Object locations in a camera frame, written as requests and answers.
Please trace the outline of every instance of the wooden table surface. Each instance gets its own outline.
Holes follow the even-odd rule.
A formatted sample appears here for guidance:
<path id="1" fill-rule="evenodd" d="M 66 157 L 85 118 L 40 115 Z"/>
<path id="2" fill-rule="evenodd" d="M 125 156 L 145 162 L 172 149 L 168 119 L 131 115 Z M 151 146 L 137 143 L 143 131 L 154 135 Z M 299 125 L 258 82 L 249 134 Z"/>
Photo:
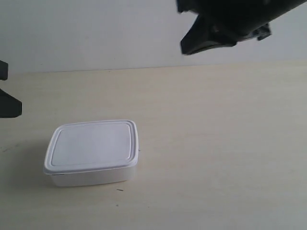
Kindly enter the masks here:
<path id="1" fill-rule="evenodd" d="M 1 230 L 305 230 L 307 61 L 10 76 L 0 119 Z M 60 125 L 136 122 L 133 180 L 57 188 Z"/>

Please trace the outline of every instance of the black plastic part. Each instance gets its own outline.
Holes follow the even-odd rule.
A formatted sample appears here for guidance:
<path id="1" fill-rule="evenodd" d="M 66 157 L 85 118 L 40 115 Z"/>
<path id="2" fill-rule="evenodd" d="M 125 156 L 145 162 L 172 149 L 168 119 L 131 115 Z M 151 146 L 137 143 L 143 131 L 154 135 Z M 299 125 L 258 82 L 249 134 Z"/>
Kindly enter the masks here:
<path id="1" fill-rule="evenodd" d="M 0 80 L 8 78 L 8 64 L 0 61 Z M 0 89 L 0 118 L 18 117 L 23 112 L 23 104 Z"/>
<path id="2" fill-rule="evenodd" d="M 269 22 L 307 0 L 177 0 L 179 13 L 198 14 L 181 41 L 183 54 L 271 35 Z"/>

